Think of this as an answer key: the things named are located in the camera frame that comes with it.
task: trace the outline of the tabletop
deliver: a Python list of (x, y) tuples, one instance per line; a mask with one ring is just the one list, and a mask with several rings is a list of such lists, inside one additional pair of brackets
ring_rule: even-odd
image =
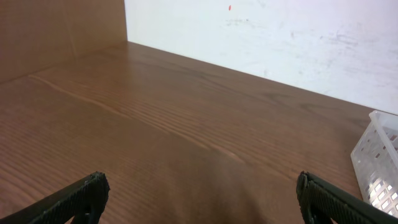
[(303, 223), (302, 170), (361, 198), (372, 109), (150, 47), (2, 83), (0, 105), (0, 217), (95, 171), (100, 223)]

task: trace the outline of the wooden table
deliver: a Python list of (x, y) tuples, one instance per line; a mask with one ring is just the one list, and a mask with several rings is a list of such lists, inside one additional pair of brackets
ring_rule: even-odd
[(361, 197), (371, 109), (141, 45), (3, 83), (0, 105), (0, 217), (96, 170), (102, 223), (303, 223), (302, 170)]

